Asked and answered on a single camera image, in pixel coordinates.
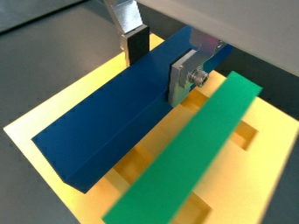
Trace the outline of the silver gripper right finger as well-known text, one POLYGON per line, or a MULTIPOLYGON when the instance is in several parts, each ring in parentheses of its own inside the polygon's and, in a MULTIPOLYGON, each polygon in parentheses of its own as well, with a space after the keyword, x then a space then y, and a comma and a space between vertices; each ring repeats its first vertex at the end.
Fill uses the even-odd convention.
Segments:
POLYGON ((193 86, 202 87, 206 84, 210 74, 203 65, 227 44, 195 28, 191 29, 190 42, 197 50, 189 50, 171 65, 169 102, 174 108, 187 98, 193 86))

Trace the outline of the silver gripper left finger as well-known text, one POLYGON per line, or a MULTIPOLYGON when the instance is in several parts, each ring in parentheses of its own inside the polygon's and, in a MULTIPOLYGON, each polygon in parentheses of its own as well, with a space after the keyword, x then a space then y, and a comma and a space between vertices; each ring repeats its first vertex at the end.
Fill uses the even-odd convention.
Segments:
POLYGON ((137 0, 105 0, 126 53, 126 63, 133 66, 150 52, 150 27, 145 24, 137 0))

